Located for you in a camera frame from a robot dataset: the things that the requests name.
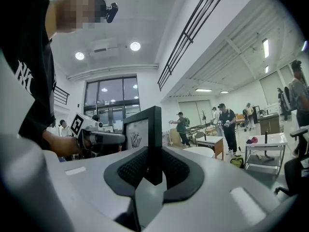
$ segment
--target man with backpack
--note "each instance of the man with backpack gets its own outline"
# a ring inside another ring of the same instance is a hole
[[[179,119],[177,121],[171,121],[171,124],[177,124],[176,130],[182,139],[182,144],[186,144],[186,147],[188,148],[190,147],[190,143],[186,135],[185,127],[190,125],[190,120],[188,118],[184,118],[182,112],[179,112],[177,115],[179,116]]]
[[[236,135],[235,135],[235,122],[236,116],[233,110],[228,109],[225,107],[223,103],[221,103],[218,108],[222,112],[219,117],[219,120],[222,122],[223,131],[225,135],[225,139],[228,145],[228,152],[229,154],[236,154],[237,152],[237,142],[236,142]]]

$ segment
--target black pants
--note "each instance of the black pants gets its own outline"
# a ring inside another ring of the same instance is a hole
[[[225,139],[227,141],[228,149],[233,150],[233,152],[237,151],[237,142],[236,142],[236,135],[235,135],[235,127],[226,128],[223,129]]]
[[[189,139],[185,133],[179,133],[180,137],[182,138],[182,144],[186,144],[190,146]]]
[[[298,110],[296,114],[296,119],[297,119],[299,127],[309,125],[309,113],[304,113]],[[298,153],[299,151],[298,155],[301,157],[305,154],[306,149],[307,149],[307,141],[303,136],[300,136],[299,143],[295,151],[296,153]]]

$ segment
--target man in black cap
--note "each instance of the man in black cap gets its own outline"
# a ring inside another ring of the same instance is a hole
[[[297,109],[296,119],[299,127],[309,125],[309,87],[306,86],[301,69],[301,61],[292,62],[294,78],[289,83],[290,105]],[[303,156],[307,149],[307,141],[301,136],[294,150],[295,156]]]
[[[182,144],[185,145],[186,147],[190,147],[189,139],[187,138],[186,135],[186,128],[185,128],[185,118],[183,117],[183,113],[179,112],[177,114],[179,116],[179,119],[177,121],[171,121],[171,124],[177,124],[176,130],[179,133],[181,139],[182,139]]]
[[[227,155],[232,153],[235,155],[237,152],[237,142],[235,135],[235,113],[233,112],[233,110],[226,108],[223,103],[221,103],[218,108],[222,112],[220,114],[219,120],[222,122],[225,139],[228,145]]]

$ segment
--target person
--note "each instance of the person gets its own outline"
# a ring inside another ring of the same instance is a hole
[[[249,130],[251,131],[251,129],[255,128],[254,119],[253,119],[253,112],[254,112],[254,110],[253,110],[253,108],[252,108],[252,106],[251,106],[251,104],[249,102],[247,103],[247,106],[245,107],[245,110],[246,110],[246,114],[247,114],[247,117],[248,117]]]
[[[292,62],[294,78],[289,83],[290,105],[297,109],[296,119],[299,127],[309,125],[309,87],[303,80],[301,61]],[[307,149],[307,141],[303,136],[299,137],[299,143],[294,150],[295,156],[303,156]]]
[[[222,112],[219,117],[219,120],[222,122],[225,139],[228,145],[227,155],[229,154],[235,155],[237,152],[237,142],[235,135],[235,125],[236,125],[235,113],[233,112],[233,110],[226,108],[223,103],[219,104],[218,108]]]
[[[284,103],[283,103],[283,91],[281,90],[281,88],[277,88],[278,90],[278,103],[279,103],[279,109],[281,108],[281,111],[283,113],[284,116],[284,121],[287,122],[288,121],[288,112],[284,107]]]
[[[179,112],[177,115],[179,116],[179,119],[177,121],[171,121],[171,124],[177,124],[176,130],[182,139],[182,144],[186,144],[186,147],[188,148],[190,147],[190,143],[186,135],[185,118],[183,117],[182,112]]]
[[[72,131],[70,127],[67,125],[66,121],[64,121],[63,119],[60,120],[60,125],[62,126],[61,135],[63,137],[71,137]]]
[[[35,99],[19,134],[59,157],[81,154],[75,137],[46,130],[54,121],[56,74],[51,50],[57,33],[69,33],[94,22],[104,0],[10,0],[1,12],[0,48],[18,82]]]
[[[213,116],[213,119],[212,119],[213,124],[217,130],[217,136],[222,137],[223,136],[222,127],[218,125],[220,112],[219,110],[217,110],[215,106],[212,108],[212,116]]]

